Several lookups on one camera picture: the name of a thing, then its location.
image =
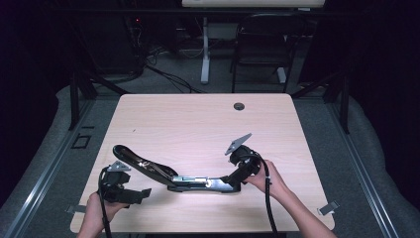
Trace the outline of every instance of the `table top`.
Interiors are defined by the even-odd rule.
[[[236,110],[235,103],[243,103]],[[128,94],[121,97],[80,204],[97,190],[100,171],[117,161],[115,145],[169,166],[182,176],[218,178],[231,174],[225,152],[233,140],[253,133],[244,144],[273,161],[285,182],[330,229],[331,214],[317,208],[327,199],[303,134],[293,102],[287,94]],[[264,194],[251,184],[237,193],[172,192],[132,169],[126,189],[152,189],[142,204],[123,209],[111,222],[113,232],[194,233],[270,232]],[[290,215],[274,199],[272,213],[278,231],[297,231]],[[76,213],[70,224],[78,232],[83,219]]]
[[[321,8],[325,0],[182,0],[183,7]]]

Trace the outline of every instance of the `office chair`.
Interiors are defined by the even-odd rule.
[[[286,67],[286,81],[282,90],[286,92],[295,45],[305,28],[306,21],[293,14],[254,14],[241,21],[231,64],[232,92],[235,92],[235,85],[240,83],[237,82],[237,65],[273,67],[273,73],[279,67]]]

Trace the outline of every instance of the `person's left hand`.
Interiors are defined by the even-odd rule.
[[[119,202],[104,202],[106,214],[110,222],[119,210],[129,205]],[[84,214],[83,223],[81,224],[77,237],[97,237],[104,229],[102,217],[103,214],[99,195],[98,193],[93,192],[89,195],[89,199],[87,200],[86,213]]]

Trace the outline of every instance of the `human hand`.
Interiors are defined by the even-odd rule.
[[[120,202],[111,203],[106,200],[104,201],[104,204],[110,222],[119,210],[129,205]],[[99,195],[98,193],[93,192],[89,195],[89,199],[87,200],[86,213],[84,214],[83,222],[77,237],[97,237],[104,229],[102,217],[103,214]]]
[[[282,199],[285,198],[288,194],[291,193],[290,189],[287,187],[286,183],[284,182],[283,178],[281,177],[280,173],[278,172],[277,168],[275,167],[274,163],[269,160],[264,160],[266,165],[268,166],[268,172],[270,176],[270,187],[269,187],[269,195],[274,197],[280,203]],[[260,171],[255,176],[250,176],[244,180],[245,182],[249,182],[256,186],[260,191],[265,192],[265,169],[263,162],[260,164]]]

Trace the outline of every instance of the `silver metal bar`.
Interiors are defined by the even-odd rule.
[[[64,140],[59,146],[59,150],[55,154],[53,160],[47,165],[22,206],[12,225],[9,227],[5,237],[23,237],[28,225],[37,212],[41,202],[47,194],[53,179],[55,178],[67,149],[71,146],[71,142],[77,137],[77,132],[80,130],[83,121],[86,118],[87,112],[93,107],[94,101],[87,100],[80,110],[80,120],[72,131],[67,132]]]
[[[395,230],[395,227],[392,224],[390,217],[386,211],[386,208],[383,205],[382,199],[380,198],[379,194],[377,193],[376,189],[373,186],[373,183],[370,179],[368,171],[362,161],[359,152],[353,143],[352,137],[345,133],[342,126],[340,125],[339,117],[338,117],[338,109],[332,105],[327,104],[327,108],[333,117],[333,121],[340,132],[343,141],[346,143],[347,148],[349,149],[349,153],[351,155],[351,164],[355,173],[361,183],[361,187],[364,190],[365,196],[367,201],[370,205],[370,208],[373,212],[374,217],[379,225],[380,230],[383,233],[383,237],[389,238],[397,238],[398,233]]]

